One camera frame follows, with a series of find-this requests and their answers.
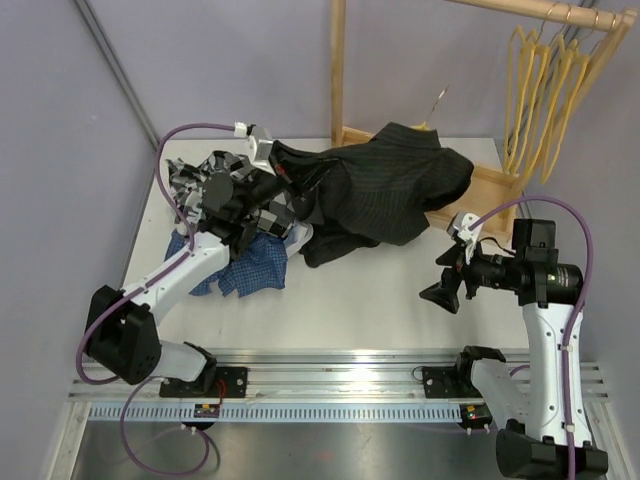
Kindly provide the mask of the hanger of black shirt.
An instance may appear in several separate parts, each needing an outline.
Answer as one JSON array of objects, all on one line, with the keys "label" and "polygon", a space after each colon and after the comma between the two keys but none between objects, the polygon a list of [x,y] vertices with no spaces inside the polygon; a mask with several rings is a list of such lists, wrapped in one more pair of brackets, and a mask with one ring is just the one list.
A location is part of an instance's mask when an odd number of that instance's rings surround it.
[{"label": "hanger of black shirt", "polygon": [[432,118],[432,116],[434,115],[439,103],[441,102],[441,100],[443,99],[443,97],[446,95],[446,93],[449,90],[450,85],[447,84],[437,95],[437,97],[435,98],[435,100],[432,102],[432,105],[430,107],[430,110],[428,112],[428,114],[426,115],[426,118],[419,124],[414,124],[411,125],[411,128],[413,130],[416,131],[422,131],[422,132],[426,132],[426,131],[431,131],[432,128],[430,126],[430,120]]}]

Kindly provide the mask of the black white checkered shirt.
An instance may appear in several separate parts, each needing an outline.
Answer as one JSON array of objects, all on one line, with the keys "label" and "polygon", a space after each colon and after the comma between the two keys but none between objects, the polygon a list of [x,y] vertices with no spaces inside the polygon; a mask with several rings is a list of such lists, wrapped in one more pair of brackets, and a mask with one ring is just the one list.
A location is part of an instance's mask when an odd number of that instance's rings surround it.
[{"label": "black white checkered shirt", "polygon": [[180,158],[166,165],[172,200],[193,226],[254,226],[282,239],[294,226],[289,193],[245,155],[215,150],[197,166]]}]

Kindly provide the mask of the yellow hanger of white shirt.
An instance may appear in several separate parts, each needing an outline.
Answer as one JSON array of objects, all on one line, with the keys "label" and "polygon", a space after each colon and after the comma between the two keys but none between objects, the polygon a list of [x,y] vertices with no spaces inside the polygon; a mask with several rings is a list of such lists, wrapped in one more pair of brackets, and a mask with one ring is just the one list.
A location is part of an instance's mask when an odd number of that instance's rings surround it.
[{"label": "yellow hanger of white shirt", "polygon": [[547,183],[554,172],[570,121],[592,86],[594,63],[594,55],[583,51],[578,40],[570,41],[561,51],[537,153],[541,184]]}]

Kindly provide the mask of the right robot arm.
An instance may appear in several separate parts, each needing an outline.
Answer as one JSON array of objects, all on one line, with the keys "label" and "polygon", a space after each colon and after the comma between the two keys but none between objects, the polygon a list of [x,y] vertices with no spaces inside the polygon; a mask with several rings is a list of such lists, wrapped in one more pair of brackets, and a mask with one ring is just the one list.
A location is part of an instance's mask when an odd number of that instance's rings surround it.
[{"label": "right robot arm", "polygon": [[419,368],[428,398],[483,399],[498,427],[496,461],[513,479],[596,479],[609,458],[592,440],[581,389],[579,334],[586,288],[579,267],[561,264],[556,225],[517,219],[510,256],[484,253],[478,216],[458,213],[447,228],[454,244],[437,259],[443,271],[421,298],[449,313],[458,290],[472,299],[481,287],[516,295],[529,345],[529,392],[515,383],[498,349],[467,346],[448,367]]}]

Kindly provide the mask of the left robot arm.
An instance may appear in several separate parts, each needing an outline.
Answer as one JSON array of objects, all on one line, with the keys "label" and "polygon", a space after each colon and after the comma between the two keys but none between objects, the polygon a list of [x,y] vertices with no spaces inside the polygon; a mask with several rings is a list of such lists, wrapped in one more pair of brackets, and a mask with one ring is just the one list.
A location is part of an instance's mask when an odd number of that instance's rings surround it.
[{"label": "left robot arm", "polygon": [[162,194],[184,224],[187,243],[125,289],[103,286],[92,296],[76,356],[88,356],[130,385],[178,380],[195,398],[216,385],[216,359],[192,343],[163,342],[157,325],[209,276],[244,257],[256,235],[287,237],[299,213],[290,201],[308,197],[331,162],[275,144],[266,158],[214,151],[199,166],[175,161]]}]

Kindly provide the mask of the yellow hanger of blue shirt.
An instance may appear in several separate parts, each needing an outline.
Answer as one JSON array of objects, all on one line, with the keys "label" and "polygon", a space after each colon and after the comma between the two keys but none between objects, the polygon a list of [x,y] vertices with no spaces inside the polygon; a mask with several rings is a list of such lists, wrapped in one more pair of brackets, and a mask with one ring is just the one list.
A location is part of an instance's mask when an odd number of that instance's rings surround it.
[{"label": "yellow hanger of blue shirt", "polygon": [[526,150],[522,176],[529,181],[540,171],[540,183],[548,181],[560,156],[564,137],[572,116],[578,90],[584,80],[589,57],[581,54],[578,41],[565,41],[556,34],[549,47],[557,49],[554,62],[546,65],[543,79],[548,81],[544,97],[536,99],[534,137]]}]

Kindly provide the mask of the black pinstripe shirt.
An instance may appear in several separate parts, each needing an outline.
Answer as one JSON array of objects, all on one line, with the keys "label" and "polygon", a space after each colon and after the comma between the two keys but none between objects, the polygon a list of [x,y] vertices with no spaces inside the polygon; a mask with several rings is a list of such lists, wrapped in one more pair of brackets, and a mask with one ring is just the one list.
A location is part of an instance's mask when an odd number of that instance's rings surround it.
[{"label": "black pinstripe shirt", "polygon": [[462,197],[474,172],[468,158],[441,145],[436,131],[394,122],[366,143],[306,152],[277,141],[272,153],[285,166],[324,170],[303,208],[313,226],[301,249],[310,268],[360,248],[415,240],[429,226],[427,213]]}]

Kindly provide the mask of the blue plaid shirt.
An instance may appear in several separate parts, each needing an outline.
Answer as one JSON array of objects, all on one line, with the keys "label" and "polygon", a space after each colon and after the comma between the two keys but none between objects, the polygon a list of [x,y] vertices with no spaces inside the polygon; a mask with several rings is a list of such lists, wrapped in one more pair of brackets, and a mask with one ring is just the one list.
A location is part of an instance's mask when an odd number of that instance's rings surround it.
[{"label": "blue plaid shirt", "polygon": [[214,285],[224,297],[233,292],[242,298],[264,289],[282,290],[285,288],[287,264],[284,241],[259,233],[239,259],[205,278],[189,294],[196,297],[209,295]]}]

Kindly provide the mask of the hanger of plaid shirt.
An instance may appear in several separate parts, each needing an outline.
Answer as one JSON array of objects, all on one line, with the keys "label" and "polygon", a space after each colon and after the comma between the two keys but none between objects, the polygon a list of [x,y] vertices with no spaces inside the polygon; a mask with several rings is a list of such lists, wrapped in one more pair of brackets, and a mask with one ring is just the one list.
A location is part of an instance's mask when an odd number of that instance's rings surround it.
[{"label": "hanger of plaid shirt", "polygon": [[[538,44],[540,45],[540,49],[541,51],[545,54],[545,59],[544,59],[544,64],[543,66],[546,68],[546,65],[549,63],[549,61],[551,61],[551,47],[549,47],[548,44],[545,43],[541,43],[541,37],[542,37],[542,30],[537,31],[539,39],[538,39]],[[548,81],[545,81],[542,77],[542,82],[540,84],[539,90],[538,90],[538,95],[536,97],[536,99],[541,100],[544,97],[544,90],[545,90],[545,86],[547,85]],[[529,134],[529,142],[533,139],[534,137],[534,133],[533,133],[533,126],[534,126],[534,108],[537,106],[536,100],[535,103],[533,105],[533,123],[532,123],[532,128],[531,128],[531,132]],[[525,164],[525,157],[526,157],[526,150],[527,147],[525,149],[525,154],[524,154],[524,159],[520,165],[523,166]]]}]

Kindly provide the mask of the hanger of checkered shirt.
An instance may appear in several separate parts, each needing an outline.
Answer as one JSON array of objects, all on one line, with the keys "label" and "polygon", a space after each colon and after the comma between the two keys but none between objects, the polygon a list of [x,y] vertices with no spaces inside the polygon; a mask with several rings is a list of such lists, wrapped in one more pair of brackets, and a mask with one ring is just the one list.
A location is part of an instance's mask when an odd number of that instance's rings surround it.
[{"label": "hanger of checkered shirt", "polygon": [[503,172],[515,176],[524,159],[533,123],[533,105],[545,67],[535,29],[517,26],[507,53]]}]

